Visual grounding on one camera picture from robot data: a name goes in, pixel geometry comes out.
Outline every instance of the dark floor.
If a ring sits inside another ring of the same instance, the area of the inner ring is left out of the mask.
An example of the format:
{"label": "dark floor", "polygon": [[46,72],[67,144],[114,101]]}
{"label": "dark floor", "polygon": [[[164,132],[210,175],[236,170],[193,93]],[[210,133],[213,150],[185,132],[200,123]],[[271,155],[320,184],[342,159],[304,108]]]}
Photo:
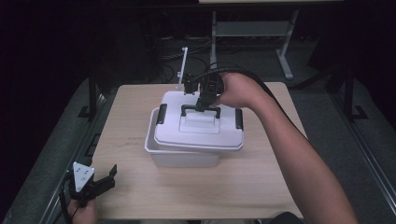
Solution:
{"label": "dark floor", "polygon": [[[237,64],[256,73],[264,81],[280,81],[294,86],[317,74],[318,71],[307,66],[315,41],[293,41],[287,59],[294,80],[286,80],[282,74],[275,49],[279,40],[257,41],[247,39],[239,43],[223,42],[218,52],[219,63]],[[164,42],[167,55],[181,52],[181,47],[199,46],[196,41]],[[202,73],[209,62],[208,51],[189,55],[186,72]],[[154,78],[152,83],[176,83],[171,78],[179,71],[181,60],[165,62],[163,74]],[[346,194],[358,215],[360,223],[396,223],[395,213],[391,210],[378,186],[372,169],[361,152],[342,111],[336,103],[338,94],[325,91],[329,77],[309,85],[303,90],[290,91],[307,136],[320,156],[330,165],[339,178]],[[72,160],[87,159],[84,154],[96,133],[100,133],[106,116],[117,93],[117,86],[109,87],[106,99],[98,101],[98,114],[92,122],[78,118],[78,113],[89,103],[88,81],[84,81],[75,92],[61,119],[52,132],[34,168],[26,179],[14,204],[12,204],[5,223],[49,223],[59,213],[56,206],[56,189],[65,169]],[[396,133],[376,108],[370,94],[358,81],[355,81],[354,105],[360,105],[368,119],[356,120],[354,127],[360,131],[366,145],[375,155],[392,186],[396,185]],[[100,223],[129,223],[128,221],[100,220]]]}

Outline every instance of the white plastic storage box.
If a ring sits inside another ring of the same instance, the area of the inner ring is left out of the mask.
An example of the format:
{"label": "white plastic storage box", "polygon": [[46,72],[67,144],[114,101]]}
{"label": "white plastic storage box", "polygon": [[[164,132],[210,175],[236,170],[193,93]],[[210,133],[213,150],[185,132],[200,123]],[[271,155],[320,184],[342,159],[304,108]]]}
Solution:
{"label": "white plastic storage box", "polygon": [[219,153],[161,150],[154,140],[155,124],[159,108],[151,112],[145,150],[151,155],[157,166],[161,167],[214,167],[219,164]]}
{"label": "white plastic storage box", "polygon": [[219,111],[198,112],[183,105],[195,105],[199,92],[185,95],[168,91],[162,100],[154,139],[164,150],[236,152],[244,143],[242,111],[219,105]]}
{"label": "white plastic storage box", "polygon": [[242,148],[242,111],[225,105],[219,106],[220,111],[181,109],[195,105],[198,95],[169,91],[161,108],[151,112],[145,149],[157,166],[213,167],[219,163],[220,152]]}

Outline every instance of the black cable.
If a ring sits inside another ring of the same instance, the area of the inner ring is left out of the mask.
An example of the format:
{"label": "black cable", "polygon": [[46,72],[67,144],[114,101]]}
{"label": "black cable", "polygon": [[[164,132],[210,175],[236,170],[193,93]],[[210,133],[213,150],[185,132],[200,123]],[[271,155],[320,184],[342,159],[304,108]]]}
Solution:
{"label": "black cable", "polygon": [[163,66],[165,66],[165,67],[168,67],[169,69],[171,69],[171,71],[172,71],[172,76],[170,77],[170,78],[168,78],[168,76],[166,75],[166,73],[162,70],[161,71],[161,73],[165,76],[165,81],[163,81],[163,84],[167,84],[167,83],[169,83],[170,81],[172,81],[172,79],[174,78],[174,76],[175,76],[175,70],[173,69],[173,67],[172,66],[170,66],[169,64],[164,64]]}
{"label": "black cable", "polygon": [[[62,214],[64,214],[64,220],[66,221],[67,224],[72,224],[72,218],[69,216],[69,213],[67,211],[66,197],[64,195],[64,186],[66,185],[66,183],[70,179],[70,177],[71,177],[71,174],[67,173],[66,177],[64,178],[64,180],[61,184],[61,190],[59,192],[59,201],[61,203]],[[58,220],[59,216],[57,216],[57,218],[54,220],[53,223],[55,223]]]}

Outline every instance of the metal frame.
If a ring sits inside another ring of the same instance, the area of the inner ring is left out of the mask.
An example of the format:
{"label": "metal frame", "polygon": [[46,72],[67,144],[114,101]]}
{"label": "metal frame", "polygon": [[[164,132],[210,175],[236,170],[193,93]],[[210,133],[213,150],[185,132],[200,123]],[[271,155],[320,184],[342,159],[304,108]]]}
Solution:
{"label": "metal frame", "polygon": [[210,68],[217,67],[216,42],[218,36],[284,36],[283,45],[276,50],[276,56],[279,59],[285,78],[292,80],[293,74],[285,55],[298,13],[299,10],[294,10],[289,21],[217,21],[216,11],[213,11]]}

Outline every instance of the wooden table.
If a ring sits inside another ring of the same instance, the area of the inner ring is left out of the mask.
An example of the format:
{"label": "wooden table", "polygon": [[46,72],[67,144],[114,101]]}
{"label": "wooden table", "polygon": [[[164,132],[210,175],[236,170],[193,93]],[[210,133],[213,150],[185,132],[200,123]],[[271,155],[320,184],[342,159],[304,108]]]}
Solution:
{"label": "wooden table", "polygon": [[[266,83],[304,133],[286,86]],[[120,87],[93,155],[95,179],[118,165],[116,187],[97,198],[99,218],[271,218],[301,213],[260,121],[244,109],[245,144],[212,168],[163,168],[144,149],[151,110],[176,85]]]}

